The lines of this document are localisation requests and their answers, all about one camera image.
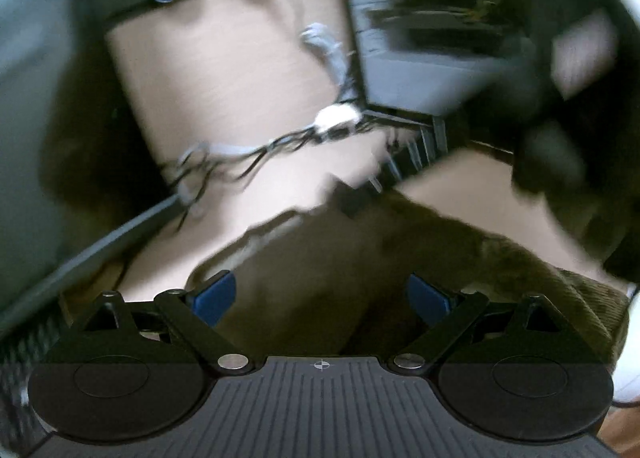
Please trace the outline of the brown corduroy garment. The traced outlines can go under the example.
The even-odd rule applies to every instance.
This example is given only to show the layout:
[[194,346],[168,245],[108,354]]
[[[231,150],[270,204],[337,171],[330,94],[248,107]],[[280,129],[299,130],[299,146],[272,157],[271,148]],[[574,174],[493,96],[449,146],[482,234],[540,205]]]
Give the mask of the brown corduroy garment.
[[335,204],[287,210],[201,262],[186,285],[198,288],[221,270],[234,274],[236,298],[217,330],[255,358],[334,355],[353,334],[359,352],[378,352],[408,317],[400,298],[413,274],[501,302],[542,294],[608,366],[627,337],[620,291],[398,192],[355,216]]

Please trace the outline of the black computer monitor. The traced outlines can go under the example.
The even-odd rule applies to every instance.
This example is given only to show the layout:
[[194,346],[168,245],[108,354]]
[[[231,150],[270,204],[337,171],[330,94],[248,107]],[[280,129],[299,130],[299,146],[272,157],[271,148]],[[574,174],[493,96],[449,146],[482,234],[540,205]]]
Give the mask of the black computer monitor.
[[96,0],[1,0],[2,332],[181,209]]

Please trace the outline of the black glass-sided PC case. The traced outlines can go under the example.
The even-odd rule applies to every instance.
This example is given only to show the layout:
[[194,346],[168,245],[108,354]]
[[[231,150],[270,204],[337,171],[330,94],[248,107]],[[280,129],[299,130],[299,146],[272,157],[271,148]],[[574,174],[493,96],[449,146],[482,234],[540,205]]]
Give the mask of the black glass-sided PC case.
[[416,136],[384,192],[469,142],[530,186],[639,184],[639,0],[346,0],[366,104]]

